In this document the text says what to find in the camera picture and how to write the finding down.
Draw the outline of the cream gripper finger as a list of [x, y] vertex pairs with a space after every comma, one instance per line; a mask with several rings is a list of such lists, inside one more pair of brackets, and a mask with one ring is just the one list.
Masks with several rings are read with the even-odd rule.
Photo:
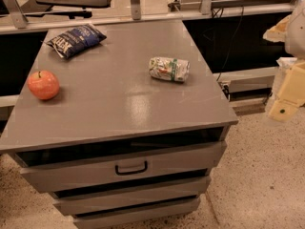
[[287, 15], [286, 17], [281, 19], [276, 25], [267, 29], [263, 34], [263, 38], [271, 42], [284, 42], [289, 20], [290, 15]]
[[288, 121], [297, 110], [305, 104], [305, 61], [296, 61], [288, 70], [278, 92], [274, 95], [274, 103], [268, 111], [270, 119]]

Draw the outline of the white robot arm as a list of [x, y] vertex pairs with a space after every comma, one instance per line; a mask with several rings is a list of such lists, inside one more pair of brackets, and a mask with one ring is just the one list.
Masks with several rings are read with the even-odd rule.
[[288, 121], [305, 104], [305, 1], [263, 34], [265, 40], [283, 42], [292, 58], [279, 58], [268, 118]]

